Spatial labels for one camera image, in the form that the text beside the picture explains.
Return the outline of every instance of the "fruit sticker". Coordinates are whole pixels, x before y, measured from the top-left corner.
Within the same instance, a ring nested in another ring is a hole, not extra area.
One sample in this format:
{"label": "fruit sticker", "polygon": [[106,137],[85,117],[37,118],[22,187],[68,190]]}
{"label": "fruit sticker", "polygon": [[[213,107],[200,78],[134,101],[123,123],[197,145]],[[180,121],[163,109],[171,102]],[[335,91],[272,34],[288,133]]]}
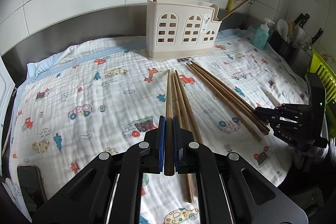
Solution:
{"label": "fruit sticker", "polygon": [[164,224],[179,224],[184,220],[194,220],[198,216],[198,209],[186,210],[185,208],[179,208],[166,215]]}

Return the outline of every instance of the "blue liquid soap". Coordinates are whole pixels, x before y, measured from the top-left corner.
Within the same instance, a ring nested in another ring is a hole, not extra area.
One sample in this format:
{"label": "blue liquid soap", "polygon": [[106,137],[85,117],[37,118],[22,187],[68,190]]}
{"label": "blue liquid soap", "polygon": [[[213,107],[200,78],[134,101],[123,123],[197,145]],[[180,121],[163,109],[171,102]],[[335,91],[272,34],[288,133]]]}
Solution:
{"label": "blue liquid soap", "polygon": [[269,27],[267,26],[267,24],[268,23],[274,24],[274,22],[268,19],[267,17],[265,17],[265,22],[266,22],[265,24],[261,24],[261,26],[257,29],[251,41],[251,44],[260,50],[264,49],[267,39],[269,37],[269,33],[268,33]]}

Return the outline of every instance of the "blue gripper pad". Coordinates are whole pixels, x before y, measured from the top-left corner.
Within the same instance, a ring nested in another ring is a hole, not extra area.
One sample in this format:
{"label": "blue gripper pad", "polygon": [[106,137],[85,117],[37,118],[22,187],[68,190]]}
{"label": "blue gripper pad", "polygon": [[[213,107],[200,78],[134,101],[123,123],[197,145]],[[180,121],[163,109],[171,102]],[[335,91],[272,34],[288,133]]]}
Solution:
{"label": "blue gripper pad", "polygon": [[164,140],[165,140],[165,124],[166,118],[160,116],[159,127],[157,129],[156,147],[159,151],[159,171],[163,171],[163,155],[164,155]]}

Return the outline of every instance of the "car print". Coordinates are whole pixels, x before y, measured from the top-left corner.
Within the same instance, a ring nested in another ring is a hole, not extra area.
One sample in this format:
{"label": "car print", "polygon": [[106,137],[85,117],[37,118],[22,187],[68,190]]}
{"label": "car print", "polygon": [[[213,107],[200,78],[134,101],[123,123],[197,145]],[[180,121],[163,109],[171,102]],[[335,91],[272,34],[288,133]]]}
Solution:
{"label": "car print", "polygon": [[128,73],[128,70],[122,69],[122,68],[118,68],[118,69],[113,69],[110,70],[107,75],[105,75],[105,78],[112,78],[114,75],[125,75],[126,73]]}
{"label": "car print", "polygon": [[76,119],[77,115],[84,115],[87,117],[92,112],[92,107],[89,104],[83,106],[76,106],[72,111],[68,113],[68,118],[71,120]]}
{"label": "car print", "polygon": [[184,220],[194,220],[197,218],[198,209],[186,210],[179,208],[166,215],[164,224],[179,224]]}
{"label": "car print", "polygon": [[234,117],[232,118],[232,121],[228,121],[228,122],[219,121],[218,128],[221,132],[230,134],[234,131],[237,131],[241,123],[242,122],[237,117]]}
{"label": "car print", "polygon": [[187,78],[184,75],[180,75],[180,79],[185,83],[185,84],[195,84],[194,78]]}
{"label": "car print", "polygon": [[27,128],[30,130],[33,128],[33,122],[30,121],[30,117],[25,120],[25,124],[22,127],[22,131],[26,131]]}
{"label": "car print", "polygon": [[246,75],[239,71],[239,72],[235,72],[235,73],[231,76],[231,78],[236,79],[236,80],[239,80],[239,79],[241,79],[241,78],[246,79]]}

